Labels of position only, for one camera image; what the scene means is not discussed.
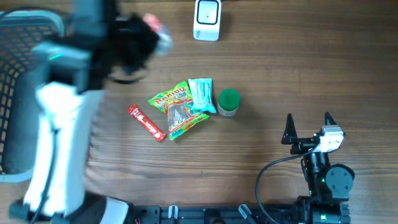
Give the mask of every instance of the light blue packet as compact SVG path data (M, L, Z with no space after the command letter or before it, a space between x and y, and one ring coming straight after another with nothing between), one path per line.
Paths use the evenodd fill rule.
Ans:
M211 78L189 79L189 87L193 98L191 110L210 113L217 113L216 108L211 102Z

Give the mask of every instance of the wooden table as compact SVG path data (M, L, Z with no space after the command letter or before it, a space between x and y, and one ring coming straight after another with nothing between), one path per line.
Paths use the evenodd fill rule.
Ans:
M47 6L68 8L67 1ZM19 1L8 1L16 6ZM138 84L107 85L94 123L86 171L88 190L136 205L255 204L254 182L269 162L287 157L280 144L286 115L309 137L329 111L346 131L331 163L356 173L349 207L353 223L398 218L398 5L364 1L229 1L221 37L192 37L194 1L124 3L125 12L151 12L168 26L175 47L148 64ZM166 116L148 104L157 93L195 77L211 77L243 98L233 118L211 115L177 138L157 143L126 110L136 103L167 130ZM267 171L263 202L308 195L299 160ZM0 185L1 223L28 183Z

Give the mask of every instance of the green light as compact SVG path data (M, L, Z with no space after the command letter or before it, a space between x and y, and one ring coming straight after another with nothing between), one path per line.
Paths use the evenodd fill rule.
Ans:
M54 56L51 56L51 57L49 58L49 60L54 60L54 59L59 58L59 57L61 57L61 56L62 56L62 54L56 54L56 55L54 55Z

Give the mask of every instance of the red candy bar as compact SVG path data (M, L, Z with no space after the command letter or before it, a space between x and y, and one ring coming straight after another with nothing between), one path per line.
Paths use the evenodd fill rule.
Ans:
M166 134L163 133L152 121L137 107L137 105L131 105L127 112L135 117L156 139L161 142L166 138Z

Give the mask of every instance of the white container with green lid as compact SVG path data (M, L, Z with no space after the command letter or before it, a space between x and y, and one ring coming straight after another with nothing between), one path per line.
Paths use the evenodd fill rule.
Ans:
M234 89L221 92L218 98L218 112L226 117L234 116L241 104L241 95Z

